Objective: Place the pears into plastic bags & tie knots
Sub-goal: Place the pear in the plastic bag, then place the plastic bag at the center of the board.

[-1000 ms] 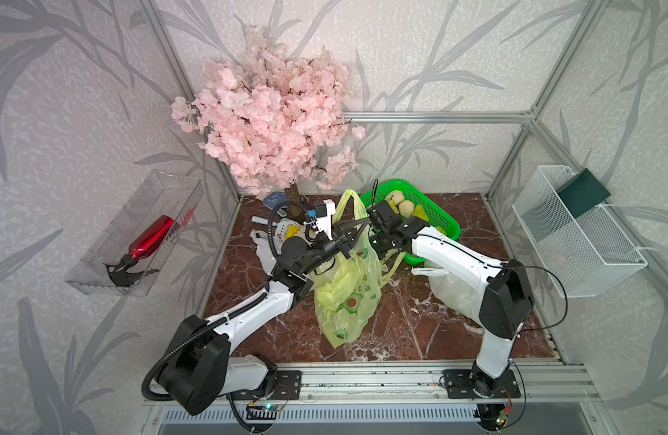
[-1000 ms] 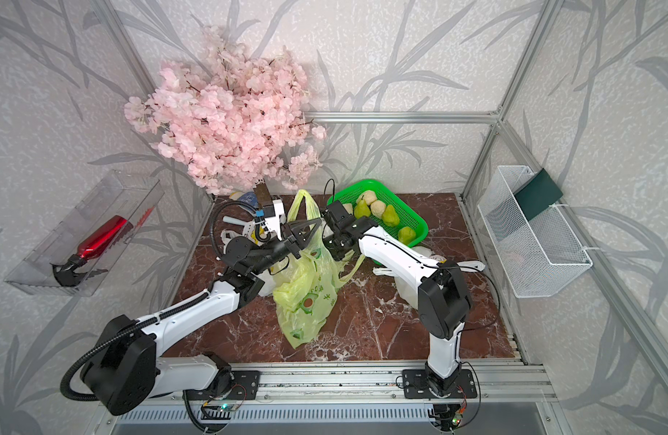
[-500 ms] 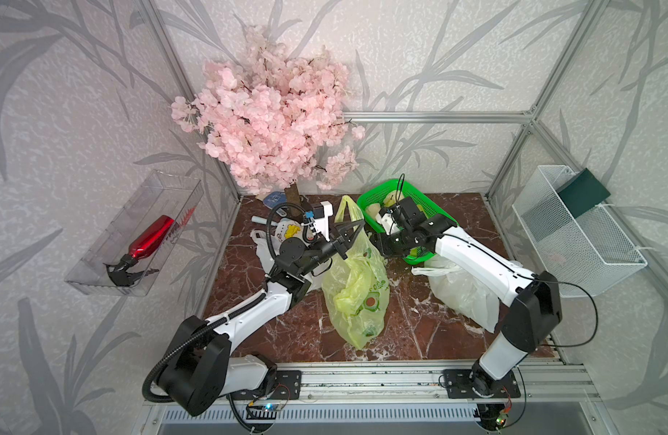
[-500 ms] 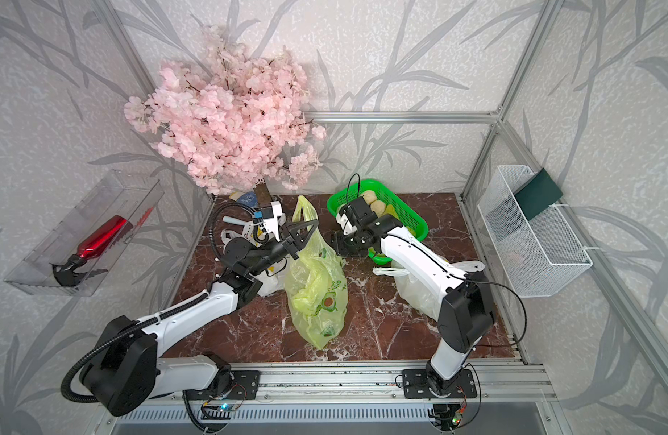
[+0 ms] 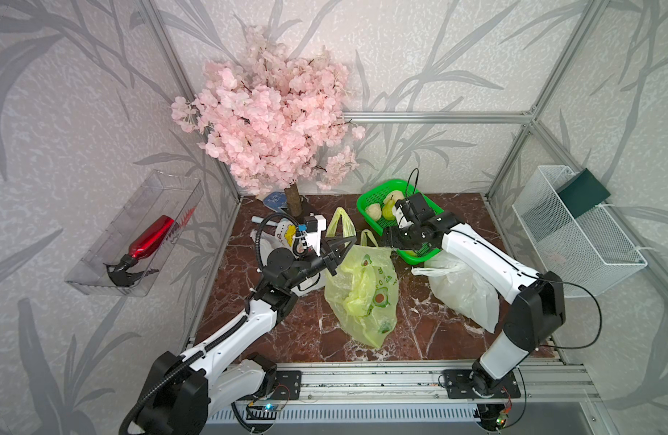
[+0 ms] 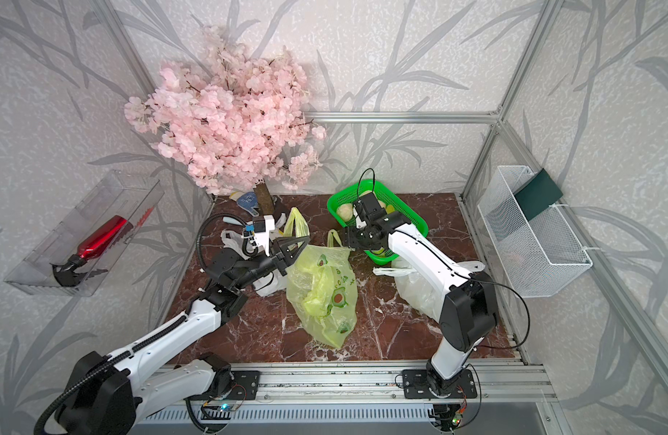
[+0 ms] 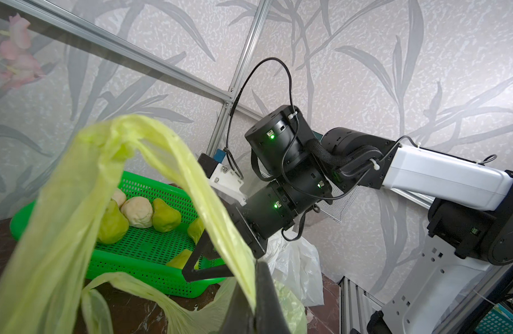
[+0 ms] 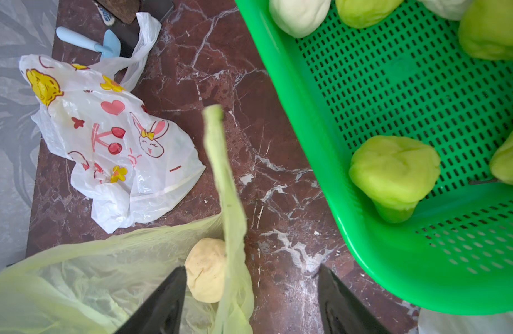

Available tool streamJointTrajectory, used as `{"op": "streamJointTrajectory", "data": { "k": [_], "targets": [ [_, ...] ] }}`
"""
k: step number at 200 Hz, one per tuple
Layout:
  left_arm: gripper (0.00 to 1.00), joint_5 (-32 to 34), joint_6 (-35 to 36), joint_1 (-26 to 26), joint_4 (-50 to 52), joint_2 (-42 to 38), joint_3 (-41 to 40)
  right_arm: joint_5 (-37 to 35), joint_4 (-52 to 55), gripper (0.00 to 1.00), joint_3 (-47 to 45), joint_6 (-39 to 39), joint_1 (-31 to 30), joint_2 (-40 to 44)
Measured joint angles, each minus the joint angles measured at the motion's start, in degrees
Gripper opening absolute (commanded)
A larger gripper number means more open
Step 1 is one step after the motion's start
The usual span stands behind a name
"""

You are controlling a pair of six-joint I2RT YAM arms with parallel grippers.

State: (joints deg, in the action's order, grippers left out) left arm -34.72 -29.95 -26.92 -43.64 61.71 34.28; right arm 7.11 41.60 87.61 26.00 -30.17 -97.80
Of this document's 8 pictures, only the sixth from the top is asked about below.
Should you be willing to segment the green avocado plastic bag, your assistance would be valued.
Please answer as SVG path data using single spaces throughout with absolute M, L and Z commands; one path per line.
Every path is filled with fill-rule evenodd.
M 303 329 L 337 349 L 357 324 L 357 279 L 350 253 L 332 229 L 326 246 L 305 246 L 287 275 L 286 297 Z

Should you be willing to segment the white printed plastic bag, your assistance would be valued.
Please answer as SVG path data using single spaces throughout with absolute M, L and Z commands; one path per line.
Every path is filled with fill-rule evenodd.
M 439 321 L 445 295 L 453 288 L 468 282 L 471 272 L 484 270 L 477 261 L 456 264 L 448 258 L 444 261 L 432 255 L 413 258 L 409 263 L 399 257 L 391 268 L 374 268 L 376 276 L 393 277 L 397 291 L 413 309 Z

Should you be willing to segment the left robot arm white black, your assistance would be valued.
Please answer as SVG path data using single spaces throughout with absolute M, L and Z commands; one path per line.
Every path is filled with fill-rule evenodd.
M 127 434 L 140 420 L 179 400 L 216 392 L 224 367 L 215 356 L 163 375 L 156 372 L 236 317 L 248 300 L 244 288 L 274 272 L 286 274 L 309 242 L 307 236 L 279 237 L 250 258 L 223 248 L 204 269 L 209 286 L 187 309 L 108 355 L 82 357 L 65 391 L 38 417 L 34 433 L 46 433 L 47 422 L 54 419 L 67 434 Z

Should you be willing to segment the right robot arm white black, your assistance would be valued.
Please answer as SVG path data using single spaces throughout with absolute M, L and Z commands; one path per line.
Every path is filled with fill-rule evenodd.
M 350 248 L 389 249 L 406 261 L 433 289 L 435 317 L 443 340 L 426 364 L 430 392 L 438 398 L 459 391 L 462 371 L 474 349 L 497 326 L 498 303 L 491 277 L 473 272 L 436 248 L 409 217 L 388 213 L 369 192 L 353 202 L 357 223 L 343 237 Z

